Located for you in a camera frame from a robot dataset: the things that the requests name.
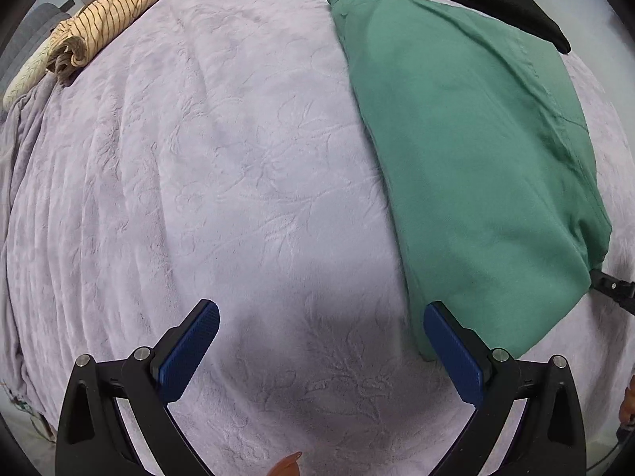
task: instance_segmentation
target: green garment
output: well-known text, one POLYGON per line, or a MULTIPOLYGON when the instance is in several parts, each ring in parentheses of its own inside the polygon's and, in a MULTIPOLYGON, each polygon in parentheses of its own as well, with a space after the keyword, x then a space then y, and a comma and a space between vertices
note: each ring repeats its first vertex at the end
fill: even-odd
POLYGON ((328 0, 383 171, 421 354, 440 300, 518 357, 589 289, 611 225, 553 44, 428 0, 328 0))

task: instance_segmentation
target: silver screw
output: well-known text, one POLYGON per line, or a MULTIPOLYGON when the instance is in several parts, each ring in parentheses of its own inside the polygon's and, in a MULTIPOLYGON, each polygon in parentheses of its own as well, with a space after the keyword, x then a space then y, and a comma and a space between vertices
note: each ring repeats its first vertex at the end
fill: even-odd
POLYGON ((509 353, 505 349, 494 349, 491 352, 491 356, 497 362, 506 362, 507 360, 509 360, 509 353))
POLYGON ((80 354, 75 360, 75 365, 77 367, 85 367, 90 362, 90 355, 88 354, 80 354))
POLYGON ((140 362, 145 360, 148 356, 150 356, 150 349, 147 347, 140 347, 135 351, 135 360, 139 360, 140 362))
POLYGON ((561 356, 560 354, 554 356, 554 365, 559 369, 563 369, 566 367, 566 358, 561 356))

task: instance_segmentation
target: light purple blanket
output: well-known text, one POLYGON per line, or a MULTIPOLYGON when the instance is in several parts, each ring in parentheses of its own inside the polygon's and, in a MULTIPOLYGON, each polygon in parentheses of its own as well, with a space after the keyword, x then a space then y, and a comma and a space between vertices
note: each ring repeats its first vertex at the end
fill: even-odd
MULTIPOLYGON (((633 159, 596 79, 563 59, 614 226, 604 268, 630 279, 633 159)), ((71 87, 18 101, 0 149, 0 379, 53 424, 79 354, 127 357, 201 298, 220 332, 171 410, 215 474, 303 451, 302 476, 420 476, 471 414, 412 343, 326 0, 160 0, 71 87)), ((587 437, 613 427, 633 318, 585 296, 526 358, 554 353, 587 437)))

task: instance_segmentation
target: striped cloth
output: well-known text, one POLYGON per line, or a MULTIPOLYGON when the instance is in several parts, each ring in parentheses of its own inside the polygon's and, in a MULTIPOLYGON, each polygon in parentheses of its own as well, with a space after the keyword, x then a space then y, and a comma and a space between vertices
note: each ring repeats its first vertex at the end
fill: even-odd
POLYGON ((62 84, 86 66, 158 0, 94 0, 60 22, 48 41, 47 66, 62 84))

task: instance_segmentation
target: cable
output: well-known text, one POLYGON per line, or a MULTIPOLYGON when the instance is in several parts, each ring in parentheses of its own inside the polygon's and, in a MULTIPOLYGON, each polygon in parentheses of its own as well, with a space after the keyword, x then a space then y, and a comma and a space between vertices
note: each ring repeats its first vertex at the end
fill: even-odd
POLYGON ((587 467, 587 472, 592 471, 593 469, 595 469, 598 465, 600 465, 603 461, 605 461, 609 456, 611 456, 614 451, 617 449, 617 447, 620 445, 620 442, 617 442, 612 448, 611 450, 606 453, 604 455, 604 458, 602 458, 600 461, 596 461, 591 467, 587 467))

